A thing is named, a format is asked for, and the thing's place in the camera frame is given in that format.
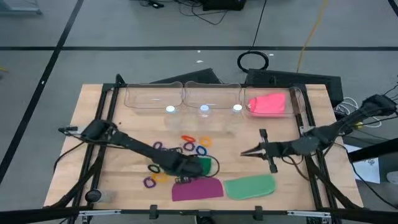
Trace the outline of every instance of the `white paper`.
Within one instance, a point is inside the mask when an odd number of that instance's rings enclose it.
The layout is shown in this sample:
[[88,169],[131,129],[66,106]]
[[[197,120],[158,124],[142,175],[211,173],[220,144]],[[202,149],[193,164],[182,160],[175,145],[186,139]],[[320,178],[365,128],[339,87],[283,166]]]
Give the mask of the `white paper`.
[[[345,145],[348,152],[354,152],[360,147]],[[365,161],[359,161],[354,163],[355,170],[357,173],[368,182],[380,184],[380,172],[379,172],[379,158],[366,159]]]

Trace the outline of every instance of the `pink sponge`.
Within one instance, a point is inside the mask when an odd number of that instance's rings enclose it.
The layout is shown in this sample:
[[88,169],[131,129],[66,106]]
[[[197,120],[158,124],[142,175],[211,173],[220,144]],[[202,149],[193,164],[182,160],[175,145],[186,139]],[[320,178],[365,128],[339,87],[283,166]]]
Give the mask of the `pink sponge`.
[[284,93],[257,96],[249,100],[250,112],[253,116],[279,117],[285,113],[285,101]]

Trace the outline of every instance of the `wooden table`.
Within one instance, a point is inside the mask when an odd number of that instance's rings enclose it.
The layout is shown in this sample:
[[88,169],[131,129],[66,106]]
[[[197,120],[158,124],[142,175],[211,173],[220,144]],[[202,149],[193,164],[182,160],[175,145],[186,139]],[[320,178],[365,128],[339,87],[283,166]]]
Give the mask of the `wooden table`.
[[[308,96],[312,106],[317,126],[335,121],[333,110],[324,85],[307,85]],[[111,92],[108,92],[103,119],[106,117]],[[78,103],[71,120],[73,126],[86,126],[95,116],[101,85],[83,85]],[[165,124],[164,115],[137,114],[124,105],[126,89],[121,88],[116,104],[113,122],[128,135],[152,145],[162,141],[167,147],[182,143],[180,135],[183,132],[170,131]],[[248,175],[269,174],[266,161],[252,157],[241,157],[239,153],[256,146],[259,142],[259,128],[266,128],[269,141],[287,141],[297,139],[299,132],[294,118],[248,118],[240,121],[237,131],[191,131],[195,137],[211,136],[213,145],[209,154],[218,158],[221,164],[220,173],[216,176],[221,181],[236,179]],[[62,153],[78,144],[75,138],[66,138]],[[81,164],[85,155],[86,144],[65,156],[58,164],[54,173],[45,205],[51,205],[61,198],[78,180]],[[264,210],[314,210],[314,202],[310,184],[298,175],[294,166],[276,159],[278,173],[273,174],[277,188],[273,194],[248,200],[231,200],[226,195],[221,198],[173,202],[171,188],[174,179],[158,184],[153,189],[146,189],[142,180],[149,176],[147,170],[149,160],[134,152],[122,149],[107,148],[99,189],[115,193],[110,203],[97,203],[95,208],[102,209],[149,209],[150,205],[158,205],[159,210],[253,210],[260,205]],[[354,180],[354,175],[344,149],[333,146],[326,156],[331,181],[355,204],[362,206],[361,197]],[[307,173],[305,163],[299,165]],[[324,206],[328,206],[326,193],[322,183],[318,181]]]

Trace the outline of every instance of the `metal clamp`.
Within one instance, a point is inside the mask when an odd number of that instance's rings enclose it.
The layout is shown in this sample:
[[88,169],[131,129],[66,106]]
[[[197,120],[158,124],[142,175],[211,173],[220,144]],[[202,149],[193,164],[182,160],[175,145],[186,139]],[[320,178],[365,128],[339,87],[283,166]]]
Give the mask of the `metal clamp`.
[[262,206],[255,206],[254,207],[253,219],[255,221],[263,221],[264,220],[264,218],[262,216]]
[[287,215],[300,217],[330,218],[330,212],[287,211]]
[[198,210],[199,217],[210,217],[211,211],[210,210]]
[[120,215],[122,210],[90,210],[80,211],[79,216],[95,216],[95,215]]
[[149,207],[149,219],[157,219],[159,213],[157,212],[157,205],[150,205]]
[[307,131],[316,128],[315,126],[300,126],[298,127],[300,130],[300,134],[303,135],[304,133],[306,133]]

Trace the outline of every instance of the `rubber band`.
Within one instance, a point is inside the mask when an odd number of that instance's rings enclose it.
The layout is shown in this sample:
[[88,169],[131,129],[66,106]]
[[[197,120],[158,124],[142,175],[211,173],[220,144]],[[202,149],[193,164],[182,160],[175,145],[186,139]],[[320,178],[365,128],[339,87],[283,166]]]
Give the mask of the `rubber band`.
[[165,173],[159,173],[159,174],[152,174],[151,175],[152,179],[154,179],[156,182],[159,183],[164,183],[167,182],[167,175]]
[[152,147],[154,149],[162,149],[162,146],[163,146],[162,142],[155,142]]
[[158,165],[155,164],[148,165],[148,169],[155,174],[160,173],[160,167]]
[[198,146],[198,147],[197,147],[197,154],[198,154],[199,156],[205,156],[205,155],[207,155],[207,149],[206,149],[205,147],[203,147],[203,146]]
[[184,140],[186,140],[187,142],[195,142],[195,141],[196,141],[195,138],[193,138],[193,137],[191,137],[191,136],[189,136],[189,135],[186,135],[186,134],[181,135],[181,138],[184,139]]
[[195,145],[192,142],[186,142],[183,146],[182,146],[185,150],[187,151],[193,151],[195,149]]
[[152,177],[146,177],[143,181],[144,186],[148,189],[153,188],[156,186],[156,181]]
[[199,140],[199,143],[205,147],[210,147],[213,144],[213,142],[211,141],[211,138],[207,137],[207,136],[201,137]]

